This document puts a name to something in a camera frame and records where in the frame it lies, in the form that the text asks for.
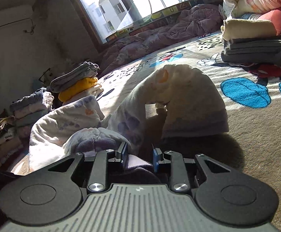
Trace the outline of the folded cream towel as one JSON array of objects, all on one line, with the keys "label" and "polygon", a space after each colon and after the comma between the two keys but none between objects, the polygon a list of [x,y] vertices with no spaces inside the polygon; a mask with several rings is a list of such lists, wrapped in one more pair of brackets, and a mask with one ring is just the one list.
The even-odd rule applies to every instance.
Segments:
[{"label": "folded cream towel", "polygon": [[269,20],[227,19],[221,25],[221,32],[226,41],[267,38],[277,35],[273,23]]}]

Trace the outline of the window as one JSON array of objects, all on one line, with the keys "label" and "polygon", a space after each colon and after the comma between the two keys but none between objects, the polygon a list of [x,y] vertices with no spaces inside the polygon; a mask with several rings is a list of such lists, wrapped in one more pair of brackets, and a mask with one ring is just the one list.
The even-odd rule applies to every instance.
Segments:
[{"label": "window", "polygon": [[154,12],[187,0],[70,0],[94,47],[102,52],[107,38],[137,21],[144,22]]}]

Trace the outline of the folded cream garment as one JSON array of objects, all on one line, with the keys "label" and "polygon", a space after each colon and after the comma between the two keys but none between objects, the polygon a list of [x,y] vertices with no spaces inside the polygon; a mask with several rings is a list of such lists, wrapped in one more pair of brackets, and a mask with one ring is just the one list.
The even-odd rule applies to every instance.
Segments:
[{"label": "folded cream garment", "polygon": [[83,97],[89,96],[89,95],[93,95],[94,97],[98,97],[102,92],[104,91],[104,89],[102,88],[102,86],[100,84],[97,84],[93,87],[90,87],[89,89],[86,89],[80,93],[78,93],[77,95],[73,96],[71,99],[63,102],[63,106],[67,105],[69,103],[75,102]]}]

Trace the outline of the Mickey Mouse plush blanket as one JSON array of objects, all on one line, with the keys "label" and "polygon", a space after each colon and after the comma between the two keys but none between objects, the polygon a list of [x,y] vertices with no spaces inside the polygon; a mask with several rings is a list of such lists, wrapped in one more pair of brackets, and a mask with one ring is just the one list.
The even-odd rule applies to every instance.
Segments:
[{"label": "Mickey Mouse plush blanket", "polygon": [[181,66],[187,61],[195,71],[191,102],[203,109],[211,94],[219,94],[228,114],[230,135],[174,138],[163,135],[165,148],[180,150],[188,157],[192,188],[191,206],[182,209],[182,200],[169,194],[169,168],[154,172],[154,165],[137,161],[132,169],[109,163],[111,194],[87,194],[81,203],[81,217],[66,217],[45,226],[16,226],[17,231],[281,231],[276,222],[252,227],[220,223],[198,206],[207,180],[204,170],[226,167],[225,175],[248,174],[272,186],[281,206],[281,81],[270,78],[273,68],[261,67],[257,80],[240,67],[219,62],[218,34],[193,39],[181,45],[172,62],[147,56],[115,69],[101,78],[105,93],[99,100],[108,114],[144,79],[160,68]]}]

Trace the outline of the folded pastel clothes stack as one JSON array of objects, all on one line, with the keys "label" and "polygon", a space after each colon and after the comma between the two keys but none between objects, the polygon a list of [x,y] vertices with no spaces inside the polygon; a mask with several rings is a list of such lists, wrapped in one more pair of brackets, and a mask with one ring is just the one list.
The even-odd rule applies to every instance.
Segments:
[{"label": "folded pastel clothes stack", "polygon": [[0,168],[24,154],[34,123],[52,109],[54,96],[42,87],[9,106],[10,115],[0,116]]}]

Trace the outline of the folded grey garment on stack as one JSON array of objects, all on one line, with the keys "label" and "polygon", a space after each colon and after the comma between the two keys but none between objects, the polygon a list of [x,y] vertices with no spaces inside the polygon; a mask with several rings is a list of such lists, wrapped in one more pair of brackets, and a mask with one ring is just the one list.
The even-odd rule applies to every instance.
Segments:
[{"label": "folded grey garment on stack", "polygon": [[83,62],[74,70],[64,74],[50,83],[50,90],[53,93],[60,93],[83,78],[94,78],[98,74],[99,66],[92,62]]}]

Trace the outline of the purple quilted comforter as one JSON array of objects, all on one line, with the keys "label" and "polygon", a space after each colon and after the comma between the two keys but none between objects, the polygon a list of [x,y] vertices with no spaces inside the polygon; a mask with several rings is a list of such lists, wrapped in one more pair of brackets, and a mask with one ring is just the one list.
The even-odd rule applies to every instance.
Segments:
[{"label": "purple quilted comforter", "polygon": [[220,30],[222,23],[223,18],[217,5],[198,4],[189,10],[183,10],[173,24],[126,36],[114,42],[103,56],[98,76],[102,77],[170,45],[216,32]]}]

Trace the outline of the folded yellow garment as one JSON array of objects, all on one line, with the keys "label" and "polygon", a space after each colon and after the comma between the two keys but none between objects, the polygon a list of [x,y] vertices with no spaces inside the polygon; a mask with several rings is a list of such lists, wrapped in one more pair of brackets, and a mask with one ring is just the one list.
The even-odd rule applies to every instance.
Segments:
[{"label": "folded yellow garment", "polygon": [[63,90],[59,93],[58,99],[61,102],[66,102],[70,100],[75,95],[81,93],[82,91],[85,91],[86,89],[89,89],[91,87],[94,87],[98,83],[98,78],[82,78],[78,80],[74,85],[68,87],[67,89]]}]

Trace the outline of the folded dark grey garment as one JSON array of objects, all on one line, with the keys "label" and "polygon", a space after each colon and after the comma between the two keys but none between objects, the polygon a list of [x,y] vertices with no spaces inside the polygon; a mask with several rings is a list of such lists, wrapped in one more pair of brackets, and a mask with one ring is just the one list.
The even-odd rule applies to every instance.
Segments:
[{"label": "folded dark grey garment", "polygon": [[281,35],[224,41],[221,59],[231,63],[273,63],[281,66]]}]

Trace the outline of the wall air conditioner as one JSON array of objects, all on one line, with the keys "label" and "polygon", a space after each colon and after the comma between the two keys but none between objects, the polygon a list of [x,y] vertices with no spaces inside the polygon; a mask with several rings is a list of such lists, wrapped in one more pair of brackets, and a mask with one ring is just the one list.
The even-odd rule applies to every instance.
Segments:
[{"label": "wall air conditioner", "polygon": [[33,9],[30,5],[20,5],[0,10],[0,28],[23,20],[31,19],[32,15]]}]

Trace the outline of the white floral purple-cuffed garment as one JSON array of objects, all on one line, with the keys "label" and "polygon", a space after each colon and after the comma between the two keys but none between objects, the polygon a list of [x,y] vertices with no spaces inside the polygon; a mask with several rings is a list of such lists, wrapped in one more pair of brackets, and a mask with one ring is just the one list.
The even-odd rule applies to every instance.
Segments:
[{"label": "white floral purple-cuffed garment", "polygon": [[162,138],[211,136],[229,130],[225,103],[212,80],[187,64],[167,64],[135,86],[107,116],[89,95],[40,118],[31,129],[30,170],[78,152],[94,157],[99,151],[117,149],[122,142],[137,156],[145,139],[148,104],[166,108]]}]

